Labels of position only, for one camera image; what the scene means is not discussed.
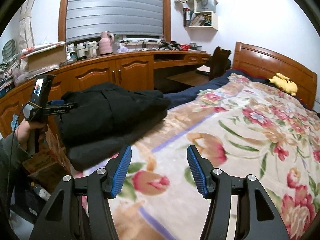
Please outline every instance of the window blind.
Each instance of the window blind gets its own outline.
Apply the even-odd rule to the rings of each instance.
[[[122,35],[163,35],[163,0],[68,0],[66,41]]]

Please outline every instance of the wooden window frame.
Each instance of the wooden window frame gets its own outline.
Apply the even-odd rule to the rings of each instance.
[[[59,41],[66,41],[68,0],[60,1],[58,38]],[[163,35],[165,41],[171,41],[171,0],[163,0]]]

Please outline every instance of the hand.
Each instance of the hand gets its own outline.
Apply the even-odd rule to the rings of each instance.
[[[46,123],[28,122],[25,119],[21,122],[18,128],[15,130],[15,134],[18,138],[20,146],[25,151],[27,150],[27,142],[30,136],[31,130],[40,129],[39,143],[42,143],[45,139],[45,132],[48,130]]]

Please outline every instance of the floral blanket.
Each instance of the floral blanket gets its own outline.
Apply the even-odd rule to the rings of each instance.
[[[308,228],[320,208],[319,118],[278,89],[237,74],[229,80],[170,110],[132,146],[122,191],[109,200],[121,240],[200,238],[210,200],[195,187],[186,157],[190,144],[229,175],[255,174],[291,239]],[[236,212],[233,196],[227,239],[234,239]]]

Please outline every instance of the person's arm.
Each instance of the person's arm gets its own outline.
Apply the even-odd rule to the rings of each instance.
[[[9,217],[9,207],[11,201],[12,191],[16,182],[16,178],[21,164],[30,158],[27,153],[27,142],[29,139],[30,131],[34,129],[41,129],[39,141],[43,141],[45,138],[45,132],[47,131],[47,125],[38,122],[27,122],[23,120],[15,132],[7,136],[6,139],[0,140],[0,201],[2,202],[6,215]],[[10,177],[9,172],[9,160],[12,146],[12,158]],[[7,196],[7,183],[9,180],[9,191]]]

